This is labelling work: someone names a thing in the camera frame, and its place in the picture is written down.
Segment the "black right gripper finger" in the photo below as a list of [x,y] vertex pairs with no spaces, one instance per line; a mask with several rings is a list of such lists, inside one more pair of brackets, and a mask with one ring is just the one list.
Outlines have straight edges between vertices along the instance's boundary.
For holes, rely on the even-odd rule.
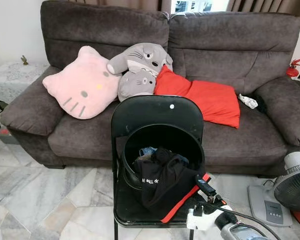
[[216,190],[209,184],[212,177],[209,174],[196,174],[195,184],[200,190],[200,195],[208,199],[214,199],[217,196]]

